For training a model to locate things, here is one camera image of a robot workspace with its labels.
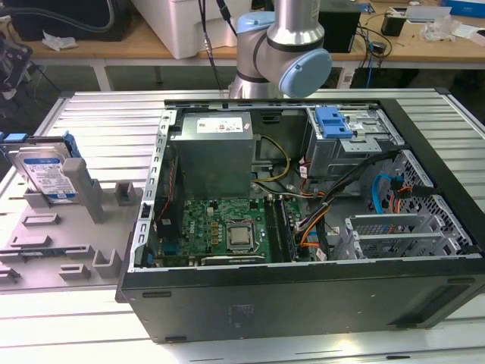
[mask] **floor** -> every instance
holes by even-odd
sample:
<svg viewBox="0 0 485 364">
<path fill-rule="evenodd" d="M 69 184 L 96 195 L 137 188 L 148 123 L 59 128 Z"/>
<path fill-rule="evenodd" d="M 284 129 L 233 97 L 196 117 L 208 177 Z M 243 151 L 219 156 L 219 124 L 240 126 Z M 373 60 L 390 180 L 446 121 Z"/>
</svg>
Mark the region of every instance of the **floor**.
<svg viewBox="0 0 485 364">
<path fill-rule="evenodd" d="M 98 91 L 98 83 L 89 67 L 44 67 L 47 77 L 63 91 Z M 234 67 L 218 68 L 221 82 L 227 88 L 235 75 Z M 164 82 L 155 82 L 153 67 L 111 67 L 108 69 L 115 90 L 147 89 L 215 89 L 214 76 L 206 67 L 166 67 L 162 69 Z M 0 116 L 0 131 L 4 133 L 32 134 L 40 125 L 58 97 L 58 91 L 45 80 L 40 72 L 31 70 L 32 80 L 22 83 L 17 89 L 13 102 L 3 108 Z M 334 70 L 325 87 L 335 87 L 338 70 Z M 479 120 L 485 121 L 485 71 L 422 71 L 376 70 L 371 87 L 445 87 L 463 103 Z M 355 78 L 354 87 L 364 87 L 367 70 L 362 70 Z M 10 168 L 9 163 L 0 158 L 0 180 Z"/>
</svg>

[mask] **yellow cable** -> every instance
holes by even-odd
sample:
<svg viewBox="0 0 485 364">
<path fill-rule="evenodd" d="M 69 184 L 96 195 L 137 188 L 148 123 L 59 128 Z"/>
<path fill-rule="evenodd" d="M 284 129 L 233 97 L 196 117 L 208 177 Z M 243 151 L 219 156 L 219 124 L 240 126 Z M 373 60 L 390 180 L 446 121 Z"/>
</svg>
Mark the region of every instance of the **yellow cable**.
<svg viewBox="0 0 485 364">
<path fill-rule="evenodd" d="M 285 177 L 286 174 L 289 171 L 289 156 L 288 156 L 288 154 L 286 154 L 285 149 L 283 149 L 283 147 L 280 144 L 276 143 L 276 141 L 274 139 L 270 138 L 269 136 L 261 135 L 261 138 L 267 139 L 270 142 L 272 142 L 284 154 L 284 156 L 286 158 L 286 167 L 285 167 L 285 170 L 283 171 L 283 173 L 278 174 L 277 176 L 269 177 L 269 178 L 259 178 L 259 179 L 252 180 L 252 181 L 253 182 L 271 182 L 271 181 L 279 180 L 279 179 Z"/>
</svg>

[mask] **blue hard drive label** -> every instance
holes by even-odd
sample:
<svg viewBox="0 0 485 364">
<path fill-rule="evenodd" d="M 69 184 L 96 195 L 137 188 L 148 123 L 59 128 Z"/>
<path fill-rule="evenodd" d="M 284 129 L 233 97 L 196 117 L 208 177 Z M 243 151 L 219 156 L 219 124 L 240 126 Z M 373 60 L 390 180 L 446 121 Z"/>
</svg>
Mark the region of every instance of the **blue hard drive label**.
<svg viewBox="0 0 485 364">
<path fill-rule="evenodd" d="M 71 199 L 75 197 L 70 179 L 62 174 L 62 163 L 59 158 L 25 158 L 23 165 L 42 193 L 52 199 Z"/>
</svg>

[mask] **motherboard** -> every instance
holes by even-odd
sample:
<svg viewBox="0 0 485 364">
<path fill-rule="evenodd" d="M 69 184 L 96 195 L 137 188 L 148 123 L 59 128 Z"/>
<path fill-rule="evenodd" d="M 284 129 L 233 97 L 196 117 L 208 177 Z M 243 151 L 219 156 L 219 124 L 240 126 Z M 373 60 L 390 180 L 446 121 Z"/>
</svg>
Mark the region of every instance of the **motherboard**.
<svg viewBox="0 0 485 364">
<path fill-rule="evenodd" d="M 189 265 L 242 258 L 258 263 L 292 261 L 295 226 L 301 217 L 299 202 L 291 198 L 187 200 L 180 239 L 162 240 L 155 261 L 163 266 L 186 260 Z"/>
</svg>

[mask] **cpu socket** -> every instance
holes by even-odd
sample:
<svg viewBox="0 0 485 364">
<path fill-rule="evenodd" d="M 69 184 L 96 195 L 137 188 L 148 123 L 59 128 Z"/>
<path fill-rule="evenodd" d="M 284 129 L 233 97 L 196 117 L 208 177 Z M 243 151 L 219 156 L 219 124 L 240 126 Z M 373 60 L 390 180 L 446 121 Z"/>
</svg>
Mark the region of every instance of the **cpu socket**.
<svg viewBox="0 0 485 364">
<path fill-rule="evenodd" d="M 251 219 L 226 222 L 227 249 L 234 253 L 247 253 L 254 249 L 255 232 Z"/>
</svg>

